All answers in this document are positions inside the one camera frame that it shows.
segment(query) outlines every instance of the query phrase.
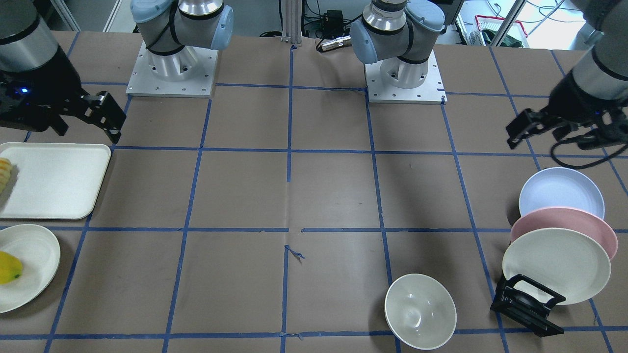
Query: metal mounting plate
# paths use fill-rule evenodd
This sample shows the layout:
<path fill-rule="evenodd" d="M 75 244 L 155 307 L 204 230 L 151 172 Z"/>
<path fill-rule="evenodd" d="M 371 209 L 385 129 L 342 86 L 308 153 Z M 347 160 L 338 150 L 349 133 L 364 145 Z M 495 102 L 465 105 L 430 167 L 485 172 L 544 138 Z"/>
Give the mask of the metal mounting plate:
<path fill-rule="evenodd" d="M 148 51 L 142 46 L 135 61 L 126 93 L 141 97 L 196 97 L 211 98 L 216 73 L 218 50 L 194 47 L 202 64 L 199 73 L 185 81 L 164 81 L 155 75 L 148 65 Z"/>
<path fill-rule="evenodd" d="M 383 81 L 379 72 L 381 61 L 364 65 L 366 82 L 369 87 L 369 102 L 371 103 L 413 103 L 413 104 L 441 104 L 447 101 L 443 79 L 440 77 L 438 64 L 434 52 L 428 59 L 430 70 L 425 82 L 414 89 L 402 89 Z"/>

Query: pink plate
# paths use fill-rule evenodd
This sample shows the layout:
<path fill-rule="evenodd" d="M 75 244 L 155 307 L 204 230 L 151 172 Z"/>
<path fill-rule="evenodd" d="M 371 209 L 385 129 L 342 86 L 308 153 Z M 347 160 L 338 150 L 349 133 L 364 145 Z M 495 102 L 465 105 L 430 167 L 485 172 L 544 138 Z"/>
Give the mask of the pink plate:
<path fill-rule="evenodd" d="M 589 212 L 571 207 L 545 207 L 521 217 L 512 226 L 511 242 L 542 228 L 565 228 L 585 234 L 600 244 L 609 258 L 617 253 L 617 235 L 604 220 Z"/>

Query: plate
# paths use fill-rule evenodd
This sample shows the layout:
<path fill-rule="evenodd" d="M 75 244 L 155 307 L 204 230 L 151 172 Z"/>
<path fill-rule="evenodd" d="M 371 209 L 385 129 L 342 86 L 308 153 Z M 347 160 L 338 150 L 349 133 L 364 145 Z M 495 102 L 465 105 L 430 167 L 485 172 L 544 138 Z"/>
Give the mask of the plate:
<path fill-rule="evenodd" d="M 617 254 L 617 234 L 613 228 L 600 217 L 571 207 L 547 207 L 521 217 L 512 226 L 511 242 L 541 228 L 565 228 L 580 232 L 597 241 L 611 260 Z"/>
<path fill-rule="evenodd" d="M 565 296 L 559 305 L 580 303 L 600 293 L 610 278 L 610 259 L 596 241 L 563 228 L 524 234 L 506 249 L 502 270 L 507 279 L 524 274 Z M 515 288 L 546 303 L 551 297 L 527 284 Z"/>
<path fill-rule="evenodd" d="M 0 218 L 81 219 L 94 209 L 111 150 L 104 144 L 3 143 L 13 164 Z"/>
<path fill-rule="evenodd" d="M 18 258 L 22 275 L 0 285 L 0 313 L 35 299 L 52 281 L 61 259 L 57 237 L 36 224 L 21 224 L 0 231 L 0 251 Z"/>
<path fill-rule="evenodd" d="M 534 174 L 519 194 L 522 216 L 538 209 L 567 206 L 604 219 L 604 199 L 600 189 L 577 170 L 557 166 Z"/>

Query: bowl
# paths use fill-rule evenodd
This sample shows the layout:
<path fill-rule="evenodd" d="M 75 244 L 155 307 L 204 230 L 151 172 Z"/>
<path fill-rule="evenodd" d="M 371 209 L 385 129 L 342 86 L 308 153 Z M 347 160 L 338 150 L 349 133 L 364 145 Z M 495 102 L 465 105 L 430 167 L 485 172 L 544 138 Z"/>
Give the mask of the bowl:
<path fill-rule="evenodd" d="M 585 301 L 609 282 L 610 259 L 602 246 L 585 234 L 564 228 L 543 228 L 524 234 L 506 249 L 504 277 L 523 274 L 563 295 L 558 305 Z M 546 303 L 551 296 L 519 282 L 521 290 Z"/>
<path fill-rule="evenodd" d="M 600 217 L 571 207 L 546 207 L 521 217 L 512 226 L 511 242 L 542 228 L 565 228 L 580 232 L 597 241 L 610 259 L 617 254 L 617 234 L 613 228 Z"/>
<path fill-rule="evenodd" d="M 416 349 L 436 349 L 456 329 L 456 306 L 447 289 L 424 274 L 399 277 L 388 288 L 386 322 L 399 340 Z"/>
<path fill-rule="evenodd" d="M 22 275 L 0 286 L 0 313 L 35 299 L 52 281 L 61 258 L 57 237 L 36 224 L 20 224 L 0 231 L 0 251 L 18 258 Z"/>
<path fill-rule="evenodd" d="M 604 219 L 604 199 L 600 189 L 583 173 L 557 166 L 534 174 L 519 194 L 522 216 L 538 209 L 566 206 L 590 212 Z"/>

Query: rectangular tray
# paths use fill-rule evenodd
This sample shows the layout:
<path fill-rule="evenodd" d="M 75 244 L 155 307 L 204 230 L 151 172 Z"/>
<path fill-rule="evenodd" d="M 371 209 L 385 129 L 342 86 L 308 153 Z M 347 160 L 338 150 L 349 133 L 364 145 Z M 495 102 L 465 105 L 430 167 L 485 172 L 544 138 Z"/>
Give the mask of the rectangular tray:
<path fill-rule="evenodd" d="M 104 144 L 3 143 L 13 165 L 0 219 L 81 219 L 94 209 L 111 150 Z"/>

